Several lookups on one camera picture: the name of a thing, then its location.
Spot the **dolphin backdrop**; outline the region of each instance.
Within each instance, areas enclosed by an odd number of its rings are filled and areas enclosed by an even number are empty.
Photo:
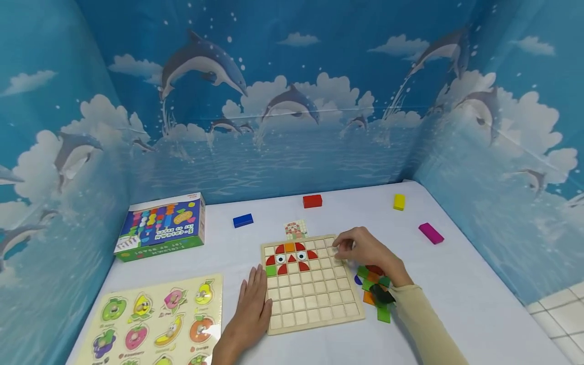
[[[584,279],[578,0],[0,9],[2,364],[63,364],[128,205],[187,192],[415,179],[523,304]]]

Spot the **white table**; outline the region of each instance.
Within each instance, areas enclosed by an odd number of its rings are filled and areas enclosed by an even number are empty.
[[[396,193],[406,196],[404,211],[392,208]],[[115,261],[96,303],[112,291],[220,272],[225,328],[235,312],[241,280],[260,261],[260,244],[284,240],[284,223],[305,219],[312,236],[363,225],[404,260],[470,364],[569,364],[423,186],[365,187],[322,193],[322,199],[322,207],[311,209],[303,208],[301,196],[207,206],[204,246]],[[254,223],[233,228],[233,217],[247,213]],[[425,222],[445,241],[432,245],[418,230]],[[379,322],[375,308],[364,307],[364,321],[265,336],[241,363],[418,364],[397,321]],[[76,359],[96,310],[94,305],[67,364]]]

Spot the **pink wooden block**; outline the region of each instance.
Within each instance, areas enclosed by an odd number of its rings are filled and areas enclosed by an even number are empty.
[[[433,244],[439,244],[444,241],[444,237],[442,237],[435,229],[430,225],[430,223],[424,223],[420,227],[418,227],[426,237],[432,242]]]

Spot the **toy box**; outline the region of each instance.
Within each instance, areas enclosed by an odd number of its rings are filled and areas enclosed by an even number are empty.
[[[204,241],[203,196],[187,194],[130,206],[114,255],[128,262],[201,246]]]

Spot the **pattern card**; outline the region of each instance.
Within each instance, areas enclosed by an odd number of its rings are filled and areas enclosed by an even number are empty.
[[[268,335],[365,319],[349,268],[334,258],[335,237],[262,245],[266,297],[274,303]]]
[[[110,293],[75,364],[210,365],[222,296],[220,274]]]
[[[306,222],[303,219],[284,224],[286,239],[297,239],[308,237]]]

